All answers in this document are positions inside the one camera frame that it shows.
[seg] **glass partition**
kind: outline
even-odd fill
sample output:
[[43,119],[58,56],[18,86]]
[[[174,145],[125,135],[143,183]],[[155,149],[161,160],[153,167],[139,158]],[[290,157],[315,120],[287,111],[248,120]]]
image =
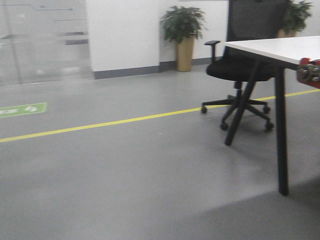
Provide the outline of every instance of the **glass partition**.
[[85,0],[0,0],[0,86],[92,77]]

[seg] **green floor sign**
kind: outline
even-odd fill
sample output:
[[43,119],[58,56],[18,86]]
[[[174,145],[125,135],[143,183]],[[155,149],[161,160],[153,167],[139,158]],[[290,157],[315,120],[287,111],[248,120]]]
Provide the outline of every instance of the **green floor sign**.
[[43,113],[47,110],[47,103],[34,103],[19,106],[0,107],[0,118],[13,117],[27,114]]

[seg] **yellow tape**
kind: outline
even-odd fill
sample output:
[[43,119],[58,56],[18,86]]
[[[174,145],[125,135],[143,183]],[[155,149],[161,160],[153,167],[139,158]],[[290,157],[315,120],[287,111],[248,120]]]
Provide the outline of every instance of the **yellow tape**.
[[[288,93],[285,96],[292,97],[292,96],[297,96],[297,95],[302,95],[302,94],[310,94],[310,93],[315,93],[315,92],[320,92],[320,89],[313,89],[313,90],[308,90],[308,91]],[[268,96],[268,97],[257,98],[255,100],[265,101],[265,100],[271,100],[271,99],[275,99],[275,98],[276,98],[275,96]],[[220,108],[223,106],[226,106],[226,105],[214,105],[214,106],[208,106],[208,108],[209,109]],[[196,108],[190,108],[190,109],[185,109],[185,110],[171,111],[171,112],[165,112],[165,113],[136,117],[136,118],[129,118],[129,119],[118,120],[118,121],[109,121],[109,122],[104,122],[104,123],[76,126],[76,127],[58,129],[58,130],[53,130],[53,131],[44,131],[44,132],[32,133],[32,134],[21,135],[21,136],[6,137],[6,138],[1,138],[0,143],[11,142],[11,141],[16,141],[16,140],[23,140],[23,139],[37,138],[37,137],[48,136],[48,135],[53,135],[53,134],[62,134],[62,133],[73,132],[73,131],[78,131],[78,130],[93,129],[93,128],[118,125],[118,124],[132,123],[132,122],[137,122],[137,121],[142,121],[142,120],[155,119],[155,118],[167,117],[167,116],[178,115],[178,114],[186,114],[186,113],[200,111],[200,109],[201,109],[200,107],[196,107]]]

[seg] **green leaves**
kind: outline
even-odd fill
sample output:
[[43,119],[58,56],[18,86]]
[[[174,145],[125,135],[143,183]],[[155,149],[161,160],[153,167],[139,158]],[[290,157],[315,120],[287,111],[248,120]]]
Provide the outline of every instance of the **green leaves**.
[[171,9],[161,18],[164,40],[181,43],[184,37],[190,38],[190,35],[196,39],[202,38],[201,29],[205,19],[200,8],[172,6]]
[[287,34],[291,30],[301,32],[306,28],[306,19],[311,17],[310,8],[312,7],[311,2],[305,2],[305,0],[299,3],[294,3],[290,0],[289,8],[284,17],[283,30]]

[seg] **black office chair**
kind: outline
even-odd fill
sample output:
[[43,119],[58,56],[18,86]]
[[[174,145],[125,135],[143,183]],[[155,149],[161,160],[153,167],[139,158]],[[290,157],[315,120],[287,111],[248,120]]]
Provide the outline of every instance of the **black office chair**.
[[[279,29],[282,28],[284,15],[289,0],[229,0],[229,15],[226,41],[244,41],[257,39],[276,38]],[[205,45],[212,47],[212,62],[207,67],[206,73],[212,77],[234,81],[236,96],[228,96],[227,99],[207,101],[202,103],[201,112],[206,113],[206,106],[230,105],[224,114],[220,128],[228,129],[227,118],[239,106],[242,96],[242,84],[249,80],[255,60],[243,56],[239,50],[226,47],[223,56],[216,60],[216,44],[220,41],[209,41]],[[275,68],[262,62],[257,73],[257,82],[267,81],[275,77]],[[264,105],[263,112],[252,105]],[[271,130],[274,125],[265,114],[270,108],[267,102],[249,100],[245,109],[266,120],[265,128]]]

